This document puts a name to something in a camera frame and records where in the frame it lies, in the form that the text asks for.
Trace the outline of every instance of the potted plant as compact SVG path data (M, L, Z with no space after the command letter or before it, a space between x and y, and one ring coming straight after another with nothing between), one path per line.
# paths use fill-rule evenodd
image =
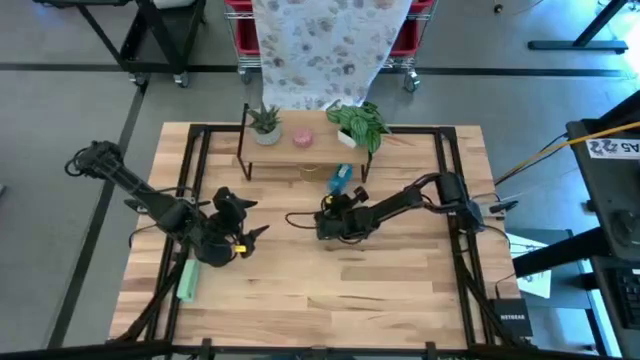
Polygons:
M382 134L391 134L378 112L378 106L365 101L362 106L342 106L335 103L327 109L327 118L340 125L338 139L345 145L354 148L366 146L371 154L378 151L382 144Z
M271 106L269 110L260 104L260 112L253 109L247 110L253 118L253 122L249 125L253 138L260 145L273 145L280 140L282 136L282 124L278 119L278 111L280 109Z

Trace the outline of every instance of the blue object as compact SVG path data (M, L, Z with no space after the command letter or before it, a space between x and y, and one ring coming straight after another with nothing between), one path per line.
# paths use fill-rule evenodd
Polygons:
M339 195L342 194L347 187L347 183L353 176L353 166L351 164L340 164L336 169L335 174L329 179L329 194Z

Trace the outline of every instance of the cart wheel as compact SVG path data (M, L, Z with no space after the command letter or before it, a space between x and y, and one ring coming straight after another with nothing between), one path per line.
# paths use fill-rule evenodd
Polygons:
M404 75L404 89L410 93L415 92L420 86L420 79L415 71L409 71Z
M240 73L240 80L242 81L243 84L245 85L249 85L249 83L251 83L251 72L250 71L245 71L243 73Z
M147 83L147 76L143 73L129 74L129 81L137 86L142 86Z
M185 71L180 75L173 75L173 81L181 88L186 89L189 87L189 74Z

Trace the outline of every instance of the green sponge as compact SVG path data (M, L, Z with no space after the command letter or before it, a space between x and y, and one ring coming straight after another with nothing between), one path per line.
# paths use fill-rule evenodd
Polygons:
M198 284L198 273L200 272L200 262L189 259L184 264L180 284L178 285L178 298L184 302L192 303L196 297L196 286Z

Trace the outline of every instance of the sticker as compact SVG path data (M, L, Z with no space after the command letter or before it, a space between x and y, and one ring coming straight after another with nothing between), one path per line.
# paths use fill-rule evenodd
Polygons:
M640 160L640 140L594 139L586 143L592 159Z

